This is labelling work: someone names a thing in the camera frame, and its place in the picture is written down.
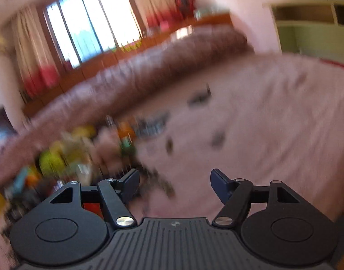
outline bed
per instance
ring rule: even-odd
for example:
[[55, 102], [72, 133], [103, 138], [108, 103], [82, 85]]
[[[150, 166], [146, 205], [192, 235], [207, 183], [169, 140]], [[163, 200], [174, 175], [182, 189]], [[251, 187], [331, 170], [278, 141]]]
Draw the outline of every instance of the bed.
[[[206, 83], [208, 104], [189, 107], [188, 99]], [[222, 207], [209, 184], [214, 168], [256, 185], [281, 180], [332, 220], [343, 211], [344, 69], [292, 54], [255, 55], [226, 25], [147, 50], [53, 101], [6, 145], [0, 185], [61, 131], [106, 114], [164, 110], [172, 114], [166, 131], [137, 149], [145, 165], [171, 181], [176, 197], [153, 191], [148, 216], [211, 219]], [[220, 132], [225, 141], [214, 147]], [[171, 155], [167, 137], [174, 143]], [[130, 205], [137, 218], [141, 202]]]

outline brown blanket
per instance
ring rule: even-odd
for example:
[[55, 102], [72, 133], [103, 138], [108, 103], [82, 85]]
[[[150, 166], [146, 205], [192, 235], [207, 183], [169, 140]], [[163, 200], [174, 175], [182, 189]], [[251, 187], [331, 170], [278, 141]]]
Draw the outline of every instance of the brown blanket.
[[0, 185], [33, 163], [62, 131], [115, 115], [178, 77], [248, 49], [246, 38], [229, 25], [201, 27], [188, 37], [105, 69], [54, 100], [9, 141], [0, 155]]

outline silver rivet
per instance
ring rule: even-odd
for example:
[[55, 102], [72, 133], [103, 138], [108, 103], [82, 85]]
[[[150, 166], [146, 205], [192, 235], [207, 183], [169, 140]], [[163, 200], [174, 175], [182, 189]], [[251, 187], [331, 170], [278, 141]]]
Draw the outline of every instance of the silver rivet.
[[119, 226], [129, 226], [131, 225], [135, 220], [131, 217], [128, 216], [124, 216], [124, 217], [120, 217], [116, 220], [116, 223]]
[[233, 219], [227, 216], [221, 216], [221, 217], [216, 218], [214, 222], [218, 225], [227, 226], [233, 223]]

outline green shelf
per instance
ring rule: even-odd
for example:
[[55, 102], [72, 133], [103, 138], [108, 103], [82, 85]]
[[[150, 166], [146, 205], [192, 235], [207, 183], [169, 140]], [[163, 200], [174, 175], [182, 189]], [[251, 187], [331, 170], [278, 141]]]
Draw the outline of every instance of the green shelf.
[[344, 1], [289, 1], [270, 5], [282, 52], [344, 64]]

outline clutter on bed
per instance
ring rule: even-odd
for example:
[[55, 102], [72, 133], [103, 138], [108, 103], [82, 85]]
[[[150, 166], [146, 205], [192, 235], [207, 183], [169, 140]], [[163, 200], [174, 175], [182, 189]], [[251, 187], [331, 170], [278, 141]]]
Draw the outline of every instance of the clutter on bed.
[[[136, 158], [135, 141], [143, 141], [163, 132], [169, 112], [151, 119], [132, 119], [117, 122], [106, 117], [106, 124], [79, 126], [71, 133], [62, 132], [61, 140], [36, 157], [36, 161], [21, 169], [13, 183], [5, 188], [9, 202], [5, 216], [7, 226], [3, 234], [8, 237], [11, 226], [53, 192], [69, 181], [77, 180], [82, 186], [96, 185], [107, 178], [120, 179], [131, 169], [138, 169], [141, 182], [135, 198], [148, 204], [149, 191], [159, 187], [171, 198], [171, 183], [155, 169], [149, 170]], [[4, 198], [0, 195], [0, 211]], [[88, 203], [85, 209], [98, 215], [98, 204]]]
[[116, 116], [193, 71], [250, 50], [246, 38], [230, 25], [201, 27], [183, 39], [149, 49], [105, 69], [50, 103], [9, 141], [0, 155], [0, 185], [59, 140], [61, 132], [97, 123], [106, 114]]
[[207, 103], [211, 96], [212, 96], [211, 89], [209, 88], [209, 85], [207, 84], [207, 90], [205, 92], [200, 92], [196, 94], [193, 98], [191, 98], [189, 100], [189, 105], [194, 106], [198, 104]]

